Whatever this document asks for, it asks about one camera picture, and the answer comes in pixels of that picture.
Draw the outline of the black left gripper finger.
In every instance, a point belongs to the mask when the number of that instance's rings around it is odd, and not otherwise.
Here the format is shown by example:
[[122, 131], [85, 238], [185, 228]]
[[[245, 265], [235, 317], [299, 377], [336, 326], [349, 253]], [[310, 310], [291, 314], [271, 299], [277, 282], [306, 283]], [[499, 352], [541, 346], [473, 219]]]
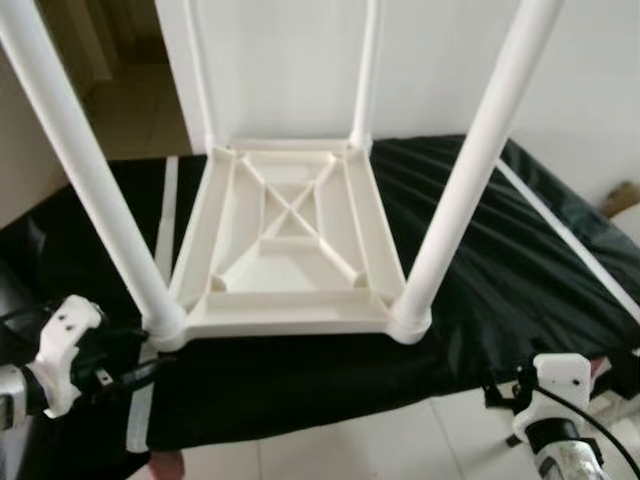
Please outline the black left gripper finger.
[[150, 387], [163, 374], [163, 361], [150, 360], [136, 365], [133, 369], [110, 374], [110, 381], [105, 385], [106, 394], [124, 394]]

